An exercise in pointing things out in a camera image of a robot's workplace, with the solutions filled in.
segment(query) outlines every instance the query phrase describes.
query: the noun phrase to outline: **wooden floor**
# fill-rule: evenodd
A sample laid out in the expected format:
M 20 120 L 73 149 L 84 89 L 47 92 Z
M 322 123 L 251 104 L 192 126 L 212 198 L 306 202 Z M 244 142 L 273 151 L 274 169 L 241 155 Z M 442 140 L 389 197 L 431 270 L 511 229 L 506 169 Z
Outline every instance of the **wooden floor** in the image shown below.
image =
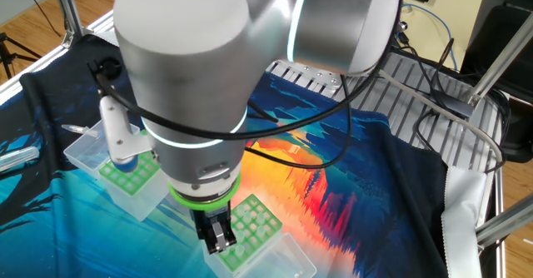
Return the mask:
M 98 19 L 112 9 L 114 0 L 76 0 L 77 9 L 84 26 Z M 62 14 L 56 0 L 46 0 L 41 3 L 42 9 L 50 18 L 53 26 L 64 34 Z M 56 36 L 47 25 L 40 11 L 34 7 L 19 17 L 0 27 L 9 37 L 30 47 L 39 54 L 46 54 L 57 47 L 62 39 Z M 11 52 L 22 53 L 20 49 L 7 45 Z M 29 66 L 30 62 L 16 60 L 15 70 L 20 72 Z M 6 81 L 6 74 L 0 68 L 0 83 Z M 508 163 L 504 166 L 504 197 L 505 207 L 519 201 L 533 192 L 533 162 L 527 164 Z M 533 277 L 533 245 L 524 242 L 533 241 L 533 223 L 522 228 L 507 238 L 506 263 L 507 277 Z

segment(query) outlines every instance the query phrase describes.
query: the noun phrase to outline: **table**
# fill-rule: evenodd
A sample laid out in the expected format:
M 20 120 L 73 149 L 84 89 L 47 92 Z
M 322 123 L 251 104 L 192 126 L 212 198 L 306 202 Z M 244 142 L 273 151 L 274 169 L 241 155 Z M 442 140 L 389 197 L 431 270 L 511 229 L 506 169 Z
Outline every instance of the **table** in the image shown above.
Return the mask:
M 91 24 L 89 28 L 94 32 L 101 33 L 111 31 L 112 26 L 112 12 L 109 12 L 95 21 L 95 23 Z M 55 58 L 60 57 L 65 52 L 67 52 L 67 50 L 62 47 L 54 49 L 31 67 L 24 70 L 24 72 L 19 73 L 15 78 L 0 86 L 0 105 L 22 90 L 18 79 L 23 73 L 43 69 L 47 64 Z M 285 67 L 280 62 L 274 62 L 267 70 L 289 82 L 294 82 L 299 86 L 320 93 L 322 96 L 332 98 L 336 101 L 340 101 L 344 98 L 344 94 L 340 92 L 341 89 L 334 90 L 319 85 L 314 82 L 313 77 L 303 77 L 298 71 L 295 71 L 290 67 Z M 419 87 L 422 91 L 428 91 L 427 86 L 422 84 L 420 68 L 418 68 L 415 62 L 410 58 L 400 55 L 390 56 L 386 63 L 385 71 L 407 85 Z M 361 83 L 361 79 L 351 78 L 348 82 L 348 86 L 350 89 L 353 89 L 359 83 Z M 466 84 L 449 77 L 443 77 L 443 85 L 447 92 L 456 96 L 465 94 L 470 88 Z M 491 102 L 490 99 L 487 100 L 488 101 L 480 103 L 478 109 L 476 109 L 475 114 L 471 118 L 471 121 L 490 136 L 499 140 L 501 137 L 501 120 L 494 103 Z M 414 121 L 425 112 L 426 108 L 423 104 L 415 101 L 404 92 L 392 87 L 390 83 L 376 80 L 354 102 L 352 102 L 351 105 L 357 109 L 383 113 L 389 118 L 393 134 L 413 146 L 422 147 L 422 144 L 413 136 L 411 128 Z M 454 122 L 438 117 L 436 121 L 423 123 L 421 129 L 431 145 L 442 154 L 444 161 L 449 165 L 484 171 L 496 164 L 496 161 L 489 153 L 486 144 L 469 132 L 466 132 L 466 130 Z M 493 182 L 496 185 L 496 198 L 494 200 L 497 209 L 496 214 L 503 211 L 501 180 L 501 170 L 489 175 L 482 204 L 484 207 L 481 210 L 478 221 L 479 224 L 485 220 L 486 208 L 488 206 Z M 499 264 L 498 274 L 500 277 L 505 277 L 505 267 L 503 266 L 505 264 L 505 259 L 502 254 L 504 249 L 505 245 L 502 245 L 496 252 Z
M 461 69 L 481 0 L 430 0 L 425 3 L 405 0 L 405 3 L 416 4 L 433 12 L 448 25 L 451 36 L 455 38 L 453 50 L 457 66 Z M 448 32 L 442 23 L 417 8 L 413 8 L 413 12 L 402 13 L 401 20 L 408 23 L 406 35 L 410 38 L 410 45 L 418 51 L 420 56 L 439 61 L 449 41 Z M 448 57 L 445 66 L 453 69 L 451 58 Z

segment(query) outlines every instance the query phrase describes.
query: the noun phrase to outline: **black cable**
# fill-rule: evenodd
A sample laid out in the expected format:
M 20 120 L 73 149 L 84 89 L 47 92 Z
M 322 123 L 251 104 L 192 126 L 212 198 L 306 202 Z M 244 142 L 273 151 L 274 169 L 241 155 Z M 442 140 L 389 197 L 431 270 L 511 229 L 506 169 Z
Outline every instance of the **black cable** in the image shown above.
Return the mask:
M 342 80 L 342 89 L 344 90 L 344 94 L 346 95 L 346 97 L 348 97 L 348 95 L 350 93 L 348 92 L 348 84 L 346 83 L 346 77 L 344 75 L 341 75 L 341 80 Z M 344 147 L 342 148 L 341 153 L 339 153 L 339 155 L 337 157 L 335 157 L 334 159 L 330 160 L 329 162 L 323 163 L 321 165 L 302 165 L 302 164 L 298 164 L 298 163 L 295 163 L 295 162 L 282 160 L 281 158 L 277 158 L 277 157 L 268 155 L 266 153 L 263 153 L 261 151 L 258 151 L 256 149 L 253 149 L 253 148 L 250 148 L 250 147 L 246 147 L 246 148 L 244 148 L 244 150 L 246 150 L 248 152 L 251 152 L 251 153 L 253 153 L 255 155 L 264 157 L 267 160 L 280 163 L 280 164 L 285 165 L 285 166 L 292 166 L 292 167 L 299 168 L 299 169 L 311 169 L 311 170 L 312 169 L 327 168 L 329 166 L 334 165 L 338 161 L 340 161 L 346 155 L 346 152 L 348 151 L 348 148 L 350 147 L 350 141 L 351 141 L 351 107 L 350 107 L 350 105 L 348 105 L 346 107 L 346 111 L 347 111 L 347 115 L 348 115 L 348 118 L 347 118 L 348 124 L 347 124 L 347 129 L 346 129 L 346 135 L 347 135 L 346 143 L 344 144 Z
M 397 48 L 394 48 L 396 50 L 397 53 L 400 53 L 402 54 L 404 49 L 413 49 L 412 47 L 397 47 Z M 436 63 L 436 62 L 433 62 L 431 60 L 427 60 L 423 57 L 420 57 L 418 55 L 415 54 L 416 51 L 412 52 L 412 55 L 413 59 L 415 59 L 416 61 L 422 63 L 424 62 L 425 64 L 429 65 L 429 66 L 432 66 L 432 67 L 438 67 L 439 65 Z M 450 68 L 446 67 L 446 66 L 442 66 L 441 67 L 441 72 L 444 72 L 446 75 L 448 75 L 449 77 L 453 77 L 461 82 L 464 82 L 466 84 L 469 84 L 471 86 L 475 86 L 477 84 L 477 80 L 474 79 L 474 78 L 470 78 L 470 77 L 477 77 L 478 79 L 480 77 L 483 76 L 483 72 L 475 72 L 475 73 L 468 73 L 468 74 L 458 74 L 456 72 L 454 72 L 453 70 L 451 70 Z M 496 107 L 498 108 L 498 111 L 499 113 L 501 114 L 502 116 L 502 124 L 503 124 L 503 134 L 502 134 L 502 139 L 505 139 L 505 136 L 508 132 L 508 128 L 509 128 L 509 119 L 511 117 L 511 107 L 509 106 L 509 100 L 507 99 L 507 97 L 505 97 L 505 95 L 503 95 L 501 93 L 501 91 L 493 88 L 491 89 L 488 93 L 487 93 L 487 96 L 492 99 L 492 101 L 494 101 L 494 103 L 496 104 Z
M 424 92 L 424 91 L 422 91 L 422 90 L 420 90 L 420 89 L 417 89 L 416 87 L 412 87 L 412 86 L 406 85 L 406 84 L 403 83 L 403 82 L 400 82 L 400 83 L 401 83 L 402 85 L 404 85 L 405 87 L 409 87 L 409 88 L 410 88 L 411 90 L 413 90 L 413 91 L 417 91 L 417 92 L 422 93 L 422 94 L 424 94 L 424 95 L 426 95 L 426 96 L 428 96 L 428 97 L 431 96 L 431 94 L 428 93 L 428 92 Z
M 265 117 L 261 117 L 259 115 L 255 115 L 255 114 L 251 114 L 251 113 L 247 114 L 247 118 L 270 121 L 270 119 L 266 119 Z
M 412 52 L 409 53 L 407 51 L 404 51 L 402 48 L 405 49 L 405 47 L 402 47 L 402 46 L 394 46 L 392 49 L 394 50 L 395 53 L 398 53 L 398 54 L 403 55 L 403 56 L 408 56 L 409 58 L 413 58 L 413 59 L 415 59 L 417 61 L 423 62 L 423 63 L 425 63 L 428 66 L 437 67 L 437 62 L 429 60 L 429 59 L 424 58 L 424 57 L 414 56 L 414 53 L 412 53 Z M 478 70 L 476 70 L 476 72 L 473 72 L 473 73 L 460 74 L 460 73 L 457 73 L 453 69 L 450 69 L 449 67 L 446 67 L 446 66 L 442 66 L 441 67 L 441 72 L 446 74 L 449 77 L 453 77 L 453 78 L 456 78 L 458 80 L 461 80 L 463 78 L 468 78 L 468 77 L 478 77 L 479 78 L 479 77 L 483 76 L 483 72 L 478 71 Z
M 279 120 L 277 120 L 275 117 L 268 114 L 268 112 L 265 112 L 263 109 L 261 109 L 255 102 L 252 100 L 248 100 L 248 106 L 254 110 L 259 116 L 264 118 L 265 120 L 268 120 L 270 122 L 278 123 Z
M 503 154 L 503 151 L 501 150 L 501 148 L 500 148 L 500 151 L 501 151 L 501 153 L 502 153 L 503 160 L 500 161 L 500 162 L 498 162 L 495 166 L 493 166 L 493 167 L 490 168 L 489 170 L 486 170 L 486 171 L 484 172 L 485 174 L 489 174 L 489 173 L 491 173 L 491 172 L 493 172 L 493 171 L 498 171 L 501 167 L 503 167 L 503 165 L 506 164 L 506 162 L 507 162 L 506 155 Z
M 433 117 L 435 115 L 436 115 L 435 111 L 430 110 L 427 113 L 425 113 L 424 115 L 422 115 L 420 118 L 418 118 L 418 120 L 416 120 L 415 124 L 413 125 L 413 130 L 415 131 L 416 136 L 420 139 L 420 141 L 424 144 L 424 146 L 426 148 L 428 148 L 429 150 L 431 150 L 433 152 L 436 152 L 436 150 L 435 150 L 435 148 L 433 148 L 433 146 L 431 146 L 431 144 L 427 141 L 427 139 L 420 132 L 420 124 L 427 117 Z
M 415 48 L 411 47 L 411 46 L 404 46 L 404 47 L 400 47 L 400 49 L 409 49 L 411 50 L 412 54 L 415 55 L 416 57 L 420 57 L 418 55 L 418 52 L 416 52 Z M 418 66 L 420 67 L 421 71 L 422 71 L 422 75 L 424 76 L 424 78 L 426 79 L 427 83 L 430 85 L 430 94 L 431 94 L 431 97 L 433 97 L 433 99 L 435 99 L 435 102 L 437 105 L 439 105 L 439 107 L 442 107 L 444 109 L 448 109 L 446 107 L 446 104 L 441 100 L 441 97 L 436 94 L 436 90 L 435 88 L 433 87 L 433 83 L 431 83 L 431 79 L 430 77 L 427 75 L 427 72 L 426 72 L 426 69 L 424 68 L 424 65 L 422 65 L 422 62 L 419 58 L 416 59 L 416 61 L 418 62 Z
M 448 58 L 448 55 L 451 52 L 451 49 L 452 49 L 454 41 L 455 41 L 454 38 L 451 38 L 450 41 L 446 44 L 446 47 L 444 48 L 444 51 L 442 52 L 441 59 L 439 60 L 439 63 L 437 65 L 437 67 L 435 68 L 435 73 L 433 74 L 433 79 L 431 80 L 431 82 L 435 82 L 436 81 L 436 85 L 443 92 L 444 92 L 444 87 L 442 87 L 441 79 L 439 78 L 439 72 L 441 71 L 441 68 L 444 66 L 444 62 L 446 61 L 446 59 Z
M 41 10 L 42 15 L 47 19 L 48 25 L 50 25 L 50 28 L 57 34 L 58 37 L 61 37 L 61 34 L 57 32 L 56 28 L 50 22 L 50 19 L 48 19 L 47 14 L 42 10 L 41 6 L 39 5 L 39 2 L 37 2 L 37 0 L 33 0 L 33 1 L 35 2 L 35 4 L 37 4 L 37 7 L 39 7 L 39 9 Z
M 313 122 L 320 121 L 326 117 L 329 117 L 335 112 L 338 112 L 343 107 L 345 107 L 349 102 L 351 102 L 353 99 L 357 97 L 365 88 L 366 86 L 370 85 L 370 83 L 373 81 L 373 77 L 377 74 L 377 72 L 380 70 L 379 67 L 376 67 L 369 78 L 367 78 L 358 88 L 356 88 L 348 98 L 344 99 L 343 101 L 336 104 L 334 107 L 331 107 L 324 112 L 321 112 L 313 117 L 309 117 L 307 119 L 303 119 L 291 124 L 287 124 L 281 127 L 266 129 L 259 132 L 237 132 L 237 133 L 228 133 L 228 132 L 210 132 L 205 131 L 202 129 L 197 129 L 194 127 L 187 127 L 182 124 L 172 122 L 170 120 L 167 120 L 166 118 L 160 117 L 152 112 L 149 112 L 145 110 L 144 108 L 138 106 L 137 104 L 134 104 L 130 101 L 128 101 L 126 98 L 124 98 L 119 92 L 117 92 L 110 84 L 107 78 L 102 75 L 101 73 L 98 73 L 96 75 L 96 79 L 102 90 L 109 96 L 111 96 L 113 99 L 117 100 L 120 104 L 122 104 L 125 108 L 130 110 L 131 112 L 137 114 L 140 117 L 146 118 L 147 120 L 150 120 L 152 122 L 155 122 L 156 124 L 159 124 L 163 127 L 172 129 L 177 132 L 186 133 L 195 137 L 204 137 L 207 139 L 219 139 L 219 140 L 225 140 L 225 141 L 237 141 L 237 140 L 246 140 L 246 139 L 253 139 L 258 137 L 270 137 L 274 136 L 276 134 L 289 132 L 291 130 L 295 130 L 300 127 L 304 127 L 306 125 L 309 125 Z

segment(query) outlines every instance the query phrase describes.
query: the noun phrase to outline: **plastic box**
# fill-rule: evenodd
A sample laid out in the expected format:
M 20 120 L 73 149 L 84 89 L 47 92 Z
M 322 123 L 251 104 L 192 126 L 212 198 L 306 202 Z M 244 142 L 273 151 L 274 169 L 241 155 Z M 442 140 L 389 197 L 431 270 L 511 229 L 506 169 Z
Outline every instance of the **plastic box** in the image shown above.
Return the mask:
M 130 126 L 133 134 L 139 133 L 139 127 L 131 124 Z M 90 132 L 97 132 L 98 137 L 93 137 L 89 134 Z M 63 153 L 74 166 L 99 179 L 98 170 L 109 161 L 109 151 L 102 121 L 99 121 L 89 131 L 82 134 Z
M 167 175 L 151 152 L 138 156 L 137 168 L 124 173 L 108 162 L 100 169 L 107 193 L 116 205 L 143 221 L 168 194 Z
M 133 134 L 139 133 L 138 127 L 131 125 L 131 128 Z M 97 132 L 98 137 L 90 135 L 90 132 Z M 167 175 L 153 160 L 151 152 L 139 155 L 137 168 L 133 172 L 123 173 L 114 167 L 110 162 L 102 121 L 79 137 L 64 153 L 74 166 L 101 179 L 113 202 L 139 221 L 146 219 L 168 194 Z M 100 171 L 104 169 L 111 170 L 101 175 Z M 115 178 L 124 178 L 124 183 L 113 181 L 112 173 L 116 174 Z M 128 182 L 134 187 L 127 188 Z
M 269 216 L 258 220 L 258 213 Z M 266 233 L 259 231 L 260 226 L 268 226 Z M 316 274 L 316 267 L 291 234 L 281 234 L 281 222 L 254 195 L 232 210 L 232 229 L 237 243 L 222 253 L 210 255 L 203 245 L 204 259 L 219 278 L 309 278 Z

